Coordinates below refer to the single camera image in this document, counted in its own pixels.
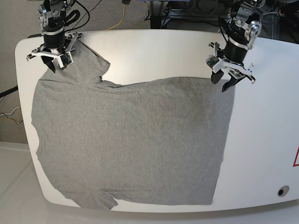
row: gray t-shirt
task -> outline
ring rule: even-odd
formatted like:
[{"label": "gray t-shirt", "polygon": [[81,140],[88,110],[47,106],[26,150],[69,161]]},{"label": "gray t-shirt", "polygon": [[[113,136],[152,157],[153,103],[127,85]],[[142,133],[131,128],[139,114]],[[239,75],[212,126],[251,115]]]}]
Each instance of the gray t-shirt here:
[{"label": "gray t-shirt", "polygon": [[110,64],[79,41],[75,47],[75,63],[47,71],[33,99],[37,155],[53,187],[100,210],[116,206],[114,198],[211,204],[234,88],[222,93],[225,81],[194,77],[101,81]]}]

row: gray carpet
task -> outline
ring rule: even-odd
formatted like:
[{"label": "gray carpet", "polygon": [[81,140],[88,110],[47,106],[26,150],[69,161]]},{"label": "gray carpet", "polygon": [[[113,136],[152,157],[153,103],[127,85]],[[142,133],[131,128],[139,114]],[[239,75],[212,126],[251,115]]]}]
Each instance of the gray carpet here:
[{"label": "gray carpet", "polygon": [[[91,10],[99,0],[81,0],[81,3]],[[0,1],[0,92],[17,85],[14,49],[17,43],[31,34],[39,33],[37,18],[38,6],[42,1],[26,0]],[[121,0],[103,0],[92,12],[89,23],[79,31],[104,30],[117,24],[123,14]],[[123,23],[115,29],[148,29],[150,22],[144,21],[147,16],[147,6],[142,1],[131,1],[127,6]],[[0,104],[0,112],[9,113],[20,105],[18,92],[7,96]],[[11,116],[17,119],[16,113]],[[16,125],[11,120],[0,117],[0,141],[27,143],[24,125]]]}]

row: white table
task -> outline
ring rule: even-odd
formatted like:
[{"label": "white table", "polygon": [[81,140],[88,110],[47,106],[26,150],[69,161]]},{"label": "white table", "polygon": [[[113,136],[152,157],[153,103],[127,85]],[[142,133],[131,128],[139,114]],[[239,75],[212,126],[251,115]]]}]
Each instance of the white table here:
[{"label": "white table", "polygon": [[[116,84],[147,82],[168,77],[209,78],[205,59],[209,42],[224,47],[220,34],[175,30],[116,30],[84,33],[82,41],[111,63],[103,79]],[[36,151],[39,140],[31,125],[36,83],[47,70],[40,58],[26,55],[42,38],[22,40],[16,47],[16,70],[28,144],[45,198],[56,204],[77,206],[55,190]],[[241,81],[235,102],[212,205],[152,205],[117,200],[112,210],[135,212],[194,212],[228,210],[299,198],[299,166],[293,167],[299,146],[299,45],[258,38],[248,52],[256,83]],[[290,191],[278,197],[278,190]]]}]

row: curved table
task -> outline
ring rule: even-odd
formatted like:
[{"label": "curved table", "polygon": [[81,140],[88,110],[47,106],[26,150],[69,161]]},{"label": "curved table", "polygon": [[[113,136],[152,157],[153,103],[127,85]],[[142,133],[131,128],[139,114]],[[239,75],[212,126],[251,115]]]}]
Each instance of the curved table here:
[{"label": "curved table", "polygon": [[[178,30],[114,30],[84,33],[82,41],[111,63],[104,80],[116,84],[168,77],[210,78],[205,60],[209,42],[224,47],[220,34]],[[35,86],[47,70],[40,58],[26,55],[43,43],[40,37],[16,47],[16,70],[24,125],[43,195],[52,203],[78,207],[55,190],[37,158],[39,139],[31,125]],[[112,210],[133,212],[196,212],[229,210],[299,198],[299,163],[294,161],[299,126],[299,45],[258,38],[245,67],[256,83],[244,79],[235,89],[224,159],[211,205],[154,205],[117,200]],[[290,190],[278,196],[283,186]]]}]

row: red warning label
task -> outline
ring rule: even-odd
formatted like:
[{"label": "red warning label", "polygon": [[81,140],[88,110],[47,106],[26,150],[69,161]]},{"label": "red warning label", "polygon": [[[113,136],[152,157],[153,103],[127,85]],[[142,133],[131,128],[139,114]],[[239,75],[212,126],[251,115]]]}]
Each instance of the red warning label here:
[{"label": "red warning label", "polygon": [[293,167],[299,166],[299,156],[298,156],[298,154],[299,154],[299,148],[298,148],[298,151],[297,151],[297,154],[296,154],[296,157],[295,157]]}]

